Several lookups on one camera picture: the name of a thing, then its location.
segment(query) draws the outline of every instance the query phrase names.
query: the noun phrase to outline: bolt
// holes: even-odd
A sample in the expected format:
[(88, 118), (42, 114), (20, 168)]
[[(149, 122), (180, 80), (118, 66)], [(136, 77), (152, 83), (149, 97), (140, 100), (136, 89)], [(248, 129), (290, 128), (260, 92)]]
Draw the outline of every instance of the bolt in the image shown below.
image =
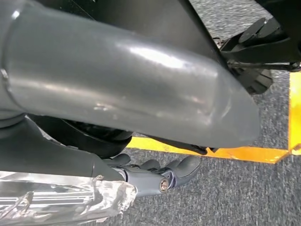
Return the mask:
[(162, 179), (160, 182), (160, 191), (161, 192), (166, 192), (168, 189), (168, 181), (165, 178)]

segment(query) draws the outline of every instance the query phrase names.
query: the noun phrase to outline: floor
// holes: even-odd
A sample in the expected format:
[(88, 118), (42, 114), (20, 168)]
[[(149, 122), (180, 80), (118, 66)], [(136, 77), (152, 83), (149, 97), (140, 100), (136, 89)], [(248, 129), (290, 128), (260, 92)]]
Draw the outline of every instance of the floor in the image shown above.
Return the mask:
[[(226, 38), (269, 16), (253, 0), (191, 0), (212, 36)], [(275, 84), (254, 97), (262, 135), (253, 146), (287, 148), (289, 75), (273, 73)], [(134, 163), (162, 165), (184, 155), (126, 150)], [(203, 157), (191, 183), (166, 195), (137, 199), (123, 216), (98, 226), (298, 226), (301, 222), (301, 158), (275, 165)]]

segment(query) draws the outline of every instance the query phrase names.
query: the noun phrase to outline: yellow line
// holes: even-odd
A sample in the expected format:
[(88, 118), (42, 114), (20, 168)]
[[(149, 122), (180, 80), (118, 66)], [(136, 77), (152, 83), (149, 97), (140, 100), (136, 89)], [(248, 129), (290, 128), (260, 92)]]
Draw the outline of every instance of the yellow line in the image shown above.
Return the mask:
[[(200, 155), (192, 151), (166, 145), (151, 138), (145, 137), (133, 137), (132, 141), (129, 143), (127, 147), (151, 151)], [(289, 153), (287, 150), (259, 147), (238, 147), (229, 149), (221, 148), (216, 153), (213, 153), (210, 149), (207, 149), (207, 151), (208, 153), (205, 155), (206, 157), (258, 161), (266, 163), (276, 163)]]
[(289, 150), (301, 154), (301, 73), (290, 77)]

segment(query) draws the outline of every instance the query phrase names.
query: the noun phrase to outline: foil wrap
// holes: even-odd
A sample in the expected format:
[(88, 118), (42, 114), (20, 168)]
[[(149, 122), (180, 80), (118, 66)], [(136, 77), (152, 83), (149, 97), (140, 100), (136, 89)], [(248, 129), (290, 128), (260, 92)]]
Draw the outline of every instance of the foil wrap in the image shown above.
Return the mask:
[(124, 181), (0, 171), (0, 225), (60, 226), (126, 211), (136, 189)]

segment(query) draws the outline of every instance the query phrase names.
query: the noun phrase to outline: aluminum foil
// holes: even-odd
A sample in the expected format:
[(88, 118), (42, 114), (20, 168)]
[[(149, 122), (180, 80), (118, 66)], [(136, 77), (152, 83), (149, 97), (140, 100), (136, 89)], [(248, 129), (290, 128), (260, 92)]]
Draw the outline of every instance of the aluminum foil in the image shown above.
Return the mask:
[(126, 211), (136, 189), (124, 181), (0, 171), (0, 225), (77, 225)]

